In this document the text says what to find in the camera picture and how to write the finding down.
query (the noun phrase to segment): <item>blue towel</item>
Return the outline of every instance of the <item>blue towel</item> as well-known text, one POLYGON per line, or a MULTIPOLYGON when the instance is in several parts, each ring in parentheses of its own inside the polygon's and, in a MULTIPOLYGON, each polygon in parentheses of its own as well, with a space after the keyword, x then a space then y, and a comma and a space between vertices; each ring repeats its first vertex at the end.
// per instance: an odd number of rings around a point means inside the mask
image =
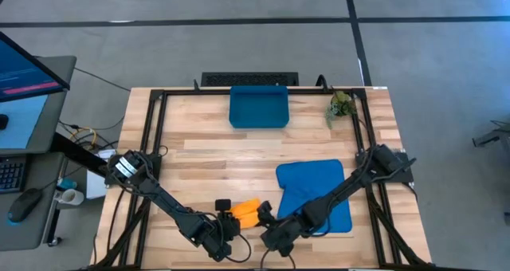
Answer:
POLYGON ((0 131, 0 148, 26 148, 48 96, 35 96, 0 103, 0 114, 9 117, 7 128, 0 131))
MULTIPOLYGON (((277 168, 277 178, 280 187, 284 189, 277 217, 284 218, 305 202, 326 195, 341 184, 343 167, 337 159, 286 163, 277 168)), ((347 200, 333 209, 330 221, 330 233, 351 231, 351 213, 347 200)), ((328 223, 325 222, 318 233, 327 229, 328 223)))

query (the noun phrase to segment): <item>orange object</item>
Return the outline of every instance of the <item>orange object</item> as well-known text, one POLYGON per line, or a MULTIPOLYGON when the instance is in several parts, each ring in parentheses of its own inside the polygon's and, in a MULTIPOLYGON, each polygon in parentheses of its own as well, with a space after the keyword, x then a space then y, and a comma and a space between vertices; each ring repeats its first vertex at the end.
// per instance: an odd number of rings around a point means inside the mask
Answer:
POLYGON ((230 208, 230 212, 235 218, 240 218, 242 215, 257 212, 257 208, 261 205, 261 201, 258 198, 251 199, 247 202, 239 203, 236 206, 230 208))
POLYGON ((248 214, 244 214, 239 219, 239 223, 241 223, 241 229, 255 227, 258 224, 258 212, 252 212, 248 214))

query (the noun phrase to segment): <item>white cup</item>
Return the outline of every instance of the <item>white cup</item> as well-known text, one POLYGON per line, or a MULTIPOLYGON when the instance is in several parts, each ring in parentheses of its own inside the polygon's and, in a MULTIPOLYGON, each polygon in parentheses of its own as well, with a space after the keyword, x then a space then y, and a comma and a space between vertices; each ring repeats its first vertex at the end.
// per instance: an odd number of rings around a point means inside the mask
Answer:
POLYGON ((66 190, 61 194, 55 195, 55 200, 59 203, 70 204, 70 205, 80 205, 84 201, 83 193, 78 190, 66 190))

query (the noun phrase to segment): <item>wood grain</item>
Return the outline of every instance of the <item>wood grain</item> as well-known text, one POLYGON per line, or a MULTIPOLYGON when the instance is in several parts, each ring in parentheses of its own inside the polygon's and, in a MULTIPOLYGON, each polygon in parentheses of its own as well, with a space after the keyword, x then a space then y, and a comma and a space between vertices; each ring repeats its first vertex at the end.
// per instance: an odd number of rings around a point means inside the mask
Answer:
MULTIPOLYGON (((119 152, 139 149, 149 92, 149 88, 132 89, 120 134, 119 152)), ((367 96, 378 143, 402 148, 388 90, 367 88, 367 96)), ((324 109, 329 100, 330 96, 289 96, 290 121, 286 128, 233 130, 228 120, 228 96, 171 96, 163 126, 162 144, 169 147, 169 152, 163 158, 161 185, 183 205, 196 210, 214 212, 217 198, 231 198, 234 203, 259 198, 269 200, 276 212, 282 190, 278 187, 275 168, 282 163, 339 159, 345 176, 349 176, 355 168, 354 154, 357 152, 352 122, 347 117, 337 119, 333 129, 329 130, 324 120, 324 109)), ((156 118, 151 125, 149 147, 154 138, 155 121, 156 118)), ((363 127, 362 130, 366 139, 366 131, 363 127)), ((401 184, 388 184, 387 189, 397 229, 418 256, 429 261, 414 196, 401 184)), ((120 190, 114 187, 106 195, 96 239, 98 258, 106 252, 108 230, 119 193, 120 190)), ((128 203, 126 194, 116 216, 112 242, 124 229, 128 203)), ((292 256, 298 268, 377 266, 364 190, 349 198, 349 206, 353 222, 351 232, 296 241, 292 256)), ((265 252, 259 238, 261 232, 262 228, 242 231, 253 247, 249 261, 241 265, 227 260, 217 263, 207 257, 203 248, 195 248, 184 239, 175 222, 152 205, 143 268, 258 268, 265 252)), ((390 261, 389 244, 386 233, 383 234, 386 259, 390 261)), ((133 262, 136 239, 137 234, 131 239, 128 263, 133 262)), ((242 240, 236 239, 231 244, 233 258, 246 256, 247 247, 242 240)), ((267 268, 290 266, 288 258, 277 253, 270 253, 265 260, 267 268)))

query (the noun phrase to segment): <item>blue tray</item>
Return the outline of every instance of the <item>blue tray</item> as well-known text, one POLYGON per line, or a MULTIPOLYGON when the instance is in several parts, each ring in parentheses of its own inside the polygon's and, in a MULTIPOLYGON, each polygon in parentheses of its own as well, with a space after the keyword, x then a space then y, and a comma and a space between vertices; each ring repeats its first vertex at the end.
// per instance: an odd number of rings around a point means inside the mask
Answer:
POLYGON ((234 128, 285 127, 288 123, 287 87, 232 87, 229 120, 234 128))

